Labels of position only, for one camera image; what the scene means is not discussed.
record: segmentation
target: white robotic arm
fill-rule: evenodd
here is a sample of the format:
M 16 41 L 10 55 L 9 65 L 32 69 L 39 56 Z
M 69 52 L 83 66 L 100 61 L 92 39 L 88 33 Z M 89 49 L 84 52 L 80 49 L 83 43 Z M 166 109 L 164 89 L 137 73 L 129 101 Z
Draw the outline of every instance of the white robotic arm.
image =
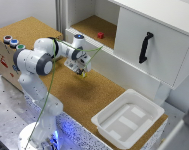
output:
M 21 71 L 21 76 L 18 81 L 24 93 L 27 94 L 34 103 L 41 108 L 44 106 L 48 91 L 38 75 L 47 75 L 50 73 L 53 67 L 53 58 L 60 56 L 67 57 L 68 59 L 65 64 L 77 74 L 91 70 L 90 56 L 84 51 L 76 50 L 83 50 L 84 42 L 85 39 L 82 35 L 75 35 L 71 46 L 69 43 L 66 43 L 66 45 L 62 42 L 57 42 L 53 38 L 41 38 L 36 40 L 33 51 L 25 49 L 15 52 L 13 60 Z M 48 139 L 54 137 L 54 133 L 57 130 L 55 117 L 61 114 L 62 111 L 63 104 L 50 94 L 43 114 L 32 134 L 30 142 L 32 150 L 45 150 L 46 146 L 43 146 L 43 143 L 50 141 Z M 28 139 L 26 139 L 26 142 L 23 141 L 23 144 L 19 144 L 20 150 L 24 148 L 24 143 L 27 143 L 27 141 Z M 58 146 L 54 146 L 53 149 L 58 149 L 59 144 L 57 145 Z

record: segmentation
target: white plastic tray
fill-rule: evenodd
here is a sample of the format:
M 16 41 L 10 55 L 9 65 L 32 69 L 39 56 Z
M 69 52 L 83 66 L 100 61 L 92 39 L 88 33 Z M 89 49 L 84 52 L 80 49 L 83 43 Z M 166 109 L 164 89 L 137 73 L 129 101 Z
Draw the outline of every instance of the white plastic tray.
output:
M 91 120 L 116 147 L 130 149 L 163 113 L 163 108 L 130 89 Z

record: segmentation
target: cabinet door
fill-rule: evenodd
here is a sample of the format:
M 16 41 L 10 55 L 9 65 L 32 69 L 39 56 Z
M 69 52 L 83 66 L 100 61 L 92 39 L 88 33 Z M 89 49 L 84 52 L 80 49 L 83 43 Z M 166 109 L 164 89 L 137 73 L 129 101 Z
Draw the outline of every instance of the cabinet door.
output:
M 147 32 L 154 37 L 148 40 L 147 60 L 140 64 L 139 56 Z M 114 54 L 125 61 L 173 86 L 188 48 L 189 36 L 127 9 L 120 9 Z

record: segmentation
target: door handle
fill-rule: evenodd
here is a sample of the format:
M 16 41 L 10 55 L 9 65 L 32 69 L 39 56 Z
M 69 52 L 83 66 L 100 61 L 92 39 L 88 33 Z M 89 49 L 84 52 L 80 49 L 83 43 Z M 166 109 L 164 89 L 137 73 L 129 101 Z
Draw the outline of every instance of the door handle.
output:
M 139 63 L 142 64 L 147 60 L 147 57 L 145 56 L 147 46 L 148 46 L 148 40 L 151 39 L 154 35 L 150 32 L 147 32 L 147 36 L 143 40 L 142 48 L 141 48 L 141 53 L 139 57 Z

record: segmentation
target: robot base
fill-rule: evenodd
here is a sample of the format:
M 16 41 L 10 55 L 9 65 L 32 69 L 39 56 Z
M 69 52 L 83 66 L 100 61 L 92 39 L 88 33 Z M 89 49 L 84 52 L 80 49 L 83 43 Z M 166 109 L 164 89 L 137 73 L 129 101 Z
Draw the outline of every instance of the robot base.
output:
M 33 142 L 29 142 L 27 149 L 25 149 L 27 142 L 28 142 L 28 138 L 30 137 L 30 134 L 32 133 L 32 130 L 35 126 L 36 122 L 29 124 L 28 126 L 26 126 L 19 134 L 18 137 L 18 150 L 51 150 L 49 147 L 44 148 L 40 145 L 39 147 L 36 147 L 36 145 Z M 58 143 L 59 143 L 59 148 L 58 150 L 61 149 L 62 145 L 63 145 L 63 135 L 61 135 L 61 133 L 59 133 L 58 135 Z

